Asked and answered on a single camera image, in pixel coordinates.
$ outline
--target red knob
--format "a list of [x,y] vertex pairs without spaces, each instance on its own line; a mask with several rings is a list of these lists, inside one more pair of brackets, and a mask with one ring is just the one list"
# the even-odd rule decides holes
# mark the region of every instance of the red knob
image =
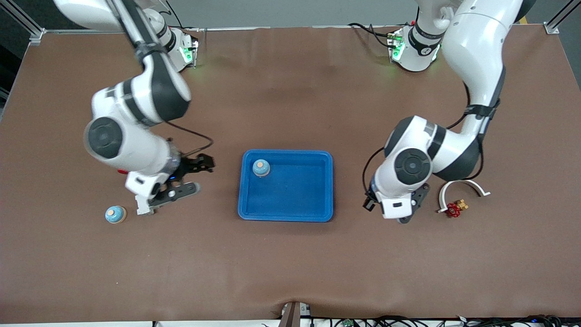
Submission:
[[446,210],[446,215],[451,218],[458,218],[460,216],[460,208],[455,203],[448,203],[448,210]]

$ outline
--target brown tabletop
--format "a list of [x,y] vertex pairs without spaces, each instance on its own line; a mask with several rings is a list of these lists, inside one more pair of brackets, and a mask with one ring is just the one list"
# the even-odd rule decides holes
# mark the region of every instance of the brown tabletop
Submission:
[[[193,101],[175,122],[212,136],[202,192],[136,216],[124,176],[83,146],[94,92],[140,72],[125,36],[43,36],[28,49],[0,124],[0,322],[273,318],[288,301],[319,316],[581,315],[581,93],[559,38],[515,26],[504,47],[502,104],[470,206],[436,214],[444,183],[411,222],[363,204],[361,170],[395,124],[447,126],[462,81],[439,58],[422,73],[390,64],[351,29],[199,33]],[[203,144],[167,125],[186,151]],[[329,151],[328,223],[252,222],[236,211],[243,153]],[[380,163],[373,161],[373,171]],[[123,205],[119,225],[103,217]]]

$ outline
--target light blue round object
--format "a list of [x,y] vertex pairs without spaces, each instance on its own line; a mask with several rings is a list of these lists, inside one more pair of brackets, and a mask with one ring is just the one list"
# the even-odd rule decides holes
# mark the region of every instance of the light blue round object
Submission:
[[264,177],[270,173],[270,164],[266,160],[258,159],[252,165],[252,171],[256,176]]
[[127,211],[120,205],[114,205],[105,211],[105,219],[110,223],[120,223],[127,216]]

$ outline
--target blue tray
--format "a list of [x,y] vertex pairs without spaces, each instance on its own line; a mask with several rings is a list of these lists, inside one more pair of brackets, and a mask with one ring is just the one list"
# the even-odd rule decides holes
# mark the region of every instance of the blue tray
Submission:
[[[252,171],[258,159],[270,164],[265,177]],[[242,158],[238,215],[256,221],[329,221],[333,158],[326,151],[248,150]]]

